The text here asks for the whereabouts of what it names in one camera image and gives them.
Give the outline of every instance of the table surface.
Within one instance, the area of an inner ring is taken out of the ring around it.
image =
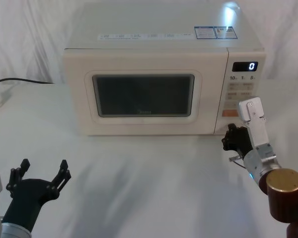
[[[298,171],[298,86],[263,81],[259,96],[283,167]],[[286,237],[246,170],[228,162],[222,136],[82,136],[66,85],[15,86],[0,108],[0,175],[27,158],[24,178],[72,179],[45,204],[36,238]],[[0,194],[0,214],[11,198]]]

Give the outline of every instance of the white fabric backdrop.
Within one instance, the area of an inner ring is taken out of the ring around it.
[[[0,0],[0,78],[65,82],[62,52],[86,1]],[[298,82],[298,0],[237,2],[268,53],[263,79]]]

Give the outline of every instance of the gold cap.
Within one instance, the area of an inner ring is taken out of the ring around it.
[[[279,192],[294,192],[298,190],[298,172],[291,169],[271,171],[266,178],[267,185]]]

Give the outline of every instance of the digital display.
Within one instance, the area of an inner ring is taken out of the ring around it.
[[[233,72],[254,72],[257,70],[258,62],[234,62]]]
[[[98,114],[110,117],[188,117],[194,76],[95,75]]]

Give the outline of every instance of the white microwave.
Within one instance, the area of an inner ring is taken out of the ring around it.
[[[240,8],[89,3],[64,52],[82,134],[223,134],[265,52]]]

